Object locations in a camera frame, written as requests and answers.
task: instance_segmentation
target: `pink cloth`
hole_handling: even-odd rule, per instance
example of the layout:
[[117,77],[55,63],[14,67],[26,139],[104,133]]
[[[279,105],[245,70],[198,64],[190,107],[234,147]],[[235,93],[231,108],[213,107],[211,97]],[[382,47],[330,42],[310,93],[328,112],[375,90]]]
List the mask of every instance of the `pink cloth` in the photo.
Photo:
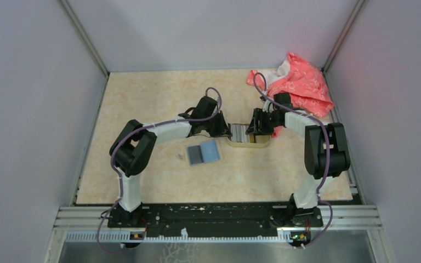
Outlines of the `pink cloth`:
[[[250,71],[247,84],[254,85],[253,77],[256,72],[256,70]],[[322,73],[294,53],[288,53],[277,71],[259,72],[267,80],[268,96],[271,98],[277,93],[289,92],[294,107],[303,108],[317,118],[325,116],[334,107],[328,96],[328,87]],[[263,89],[264,81],[260,76],[256,77],[256,82]]]

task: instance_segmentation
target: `black metal base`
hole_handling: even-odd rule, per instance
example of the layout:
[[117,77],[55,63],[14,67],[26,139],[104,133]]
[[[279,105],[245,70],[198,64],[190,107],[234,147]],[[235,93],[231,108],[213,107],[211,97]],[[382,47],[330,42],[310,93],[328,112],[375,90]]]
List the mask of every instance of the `black metal base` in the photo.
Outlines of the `black metal base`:
[[[277,236],[277,227],[306,225],[299,218],[293,221],[290,202],[142,204],[125,212],[120,206],[112,210],[108,227],[147,223],[148,237],[180,237],[184,228],[189,237],[270,237]],[[318,208],[310,215],[311,227],[323,226]]]

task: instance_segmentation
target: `gray floor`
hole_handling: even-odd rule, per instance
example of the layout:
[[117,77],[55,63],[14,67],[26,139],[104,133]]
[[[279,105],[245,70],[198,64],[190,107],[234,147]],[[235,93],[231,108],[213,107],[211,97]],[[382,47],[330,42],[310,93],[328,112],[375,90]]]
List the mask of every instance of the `gray floor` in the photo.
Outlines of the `gray floor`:
[[[106,244],[115,251],[118,244]],[[103,253],[96,243],[65,243],[60,262],[374,262],[366,231],[327,232],[305,251],[288,244],[141,244],[120,255]]]

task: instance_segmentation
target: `white wall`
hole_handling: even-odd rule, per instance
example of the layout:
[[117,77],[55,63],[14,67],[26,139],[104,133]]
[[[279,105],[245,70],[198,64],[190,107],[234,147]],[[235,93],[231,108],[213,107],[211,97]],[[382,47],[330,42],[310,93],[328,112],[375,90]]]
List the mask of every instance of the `white wall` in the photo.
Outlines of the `white wall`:
[[397,262],[421,262],[421,1],[370,1],[329,76]]
[[41,262],[104,77],[56,1],[0,1],[0,262]]
[[110,71],[323,66],[357,0],[69,0]]

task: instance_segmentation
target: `table top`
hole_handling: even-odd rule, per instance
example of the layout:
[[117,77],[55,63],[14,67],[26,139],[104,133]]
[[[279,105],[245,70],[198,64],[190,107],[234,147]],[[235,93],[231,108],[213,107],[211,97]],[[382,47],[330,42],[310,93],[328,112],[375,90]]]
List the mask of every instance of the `table top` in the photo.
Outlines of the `table top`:
[[[249,123],[253,109],[262,107],[262,102],[254,87],[245,83],[248,73],[248,69],[111,73],[76,203],[117,199],[118,180],[110,167],[109,148],[131,119],[157,123],[175,118],[196,106],[207,87],[215,87],[223,97],[225,120]],[[221,160],[189,166],[186,147],[208,140],[216,140]],[[141,198],[144,203],[286,201],[306,173],[304,139],[289,129],[282,129],[266,148],[232,147],[227,138],[194,136],[155,146],[141,174]],[[346,174],[334,179],[321,197],[351,200]]]

